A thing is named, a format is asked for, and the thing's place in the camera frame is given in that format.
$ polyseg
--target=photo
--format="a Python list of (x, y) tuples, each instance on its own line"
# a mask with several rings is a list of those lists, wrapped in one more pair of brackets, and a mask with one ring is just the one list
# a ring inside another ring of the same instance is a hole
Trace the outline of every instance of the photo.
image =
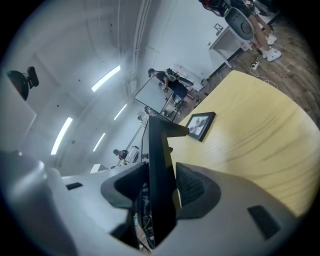
[(189, 125), (187, 126), (190, 133), (198, 136), (204, 128), (207, 119), (208, 116), (195, 116), (194, 118), (192, 118)]

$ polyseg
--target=light wood tabletop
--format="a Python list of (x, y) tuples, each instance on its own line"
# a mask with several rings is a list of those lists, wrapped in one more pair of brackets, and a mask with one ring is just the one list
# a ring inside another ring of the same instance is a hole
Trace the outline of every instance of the light wood tabletop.
[(255, 182), (297, 216), (319, 187), (320, 131), (289, 97), (251, 75), (232, 71), (192, 114), (215, 112), (202, 142), (168, 138), (176, 162)]

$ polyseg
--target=shorts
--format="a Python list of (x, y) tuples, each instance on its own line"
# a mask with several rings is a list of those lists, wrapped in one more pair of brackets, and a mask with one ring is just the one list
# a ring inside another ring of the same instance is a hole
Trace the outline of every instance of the shorts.
[(250, 10), (242, 0), (230, 0), (230, 5), (231, 5), (231, 7), (237, 8), (247, 18), (250, 15), (255, 15), (255, 13), (252, 12), (252, 10)]
[(178, 80), (169, 83), (169, 88), (173, 90), (173, 96), (178, 95), (181, 99), (184, 99), (187, 96), (188, 89)]

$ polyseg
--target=fluorescent light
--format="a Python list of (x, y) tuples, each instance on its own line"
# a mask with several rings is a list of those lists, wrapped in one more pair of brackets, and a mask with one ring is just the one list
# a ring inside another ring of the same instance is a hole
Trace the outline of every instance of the fluorescent light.
[(58, 134), (58, 137), (56, 137), (56, 140), (54, 142), (54, 145), (53, 145), (53, 148), (51, 151), (51, 155), (55, 155), (57, 153), (60, 142), (61, 142), (62, 138), (64, 137), (71, 122), (72, 122), (72, 118), (68, 117), (67, 120), (65, 121), (64, 125), (62, 126), (62, 128)]
[(105, 136), (105, 135), (106, 135), (105, 133), (103, 133), (103, 134), (101, 135), (101, 138), (98, 140), (97, 144), (95, 145), (95, 147), (94, 147), (94, 149), (93, 149), (93, 152), (95, 152), (95, 151), (96, 151), (96, 149), (97, 149), (97, 147), (98, 147), (98, 145), (99, 145), (100, 141), (104, 138), (104, 136)]
[(125, 104), (125, 105), (123, 106), (123, 108), (121, 108), (121, 110), (119, 111), (118, 114), (116, 114), (116, 116), (115, 116), (115, 118), (114, 118), (113, 120), (116, 120), (116, 119), (117, 119), (117, 117), (120, 115), (120, 113), (122, 112), (122, 110), (125, 109), (126, 106), (127, 106), (127, 104)]
[(102, 77), (94, 86), (92, 86), (92, 91), (98, 90), (100, 86), (102, 86), (110, 77), (112, 77), (114, 74), (116, 74), (118, 71), (120, 71), (120, 66), (115, 67), (112, 69), (108, 74), (106, 74), (104, 77)]

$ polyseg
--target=wood floor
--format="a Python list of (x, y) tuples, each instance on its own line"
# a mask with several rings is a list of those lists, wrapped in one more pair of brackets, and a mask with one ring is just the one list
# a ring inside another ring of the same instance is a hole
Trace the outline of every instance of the wood floor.
[[(274, 35), (278, 38), (272, 47), (281, 51), (282, 56), (272, 62), (260, 56), (260, 66), (254, 73), (276, 83), (279, 90), (304, 109), (320, 128), (320, 76), (313, 55), (304, 38), (284, 17), (278, 18), (272, 26)], [(224, 66), (219, 70), (202, 89), (203, 92), (211, 93), (232, 70), (254, 76), (250, 73), (249, 60), (253, 60), (256, 53), (255, 49), (241, 51), (230, 61), (232, 68)], [(199, 92), (202, 99), (205, 98), (203, 92)], [(193, 110), (193, 107), (182, 107), (181, 110), (182, 114), (174, 120), (177, 124)]]

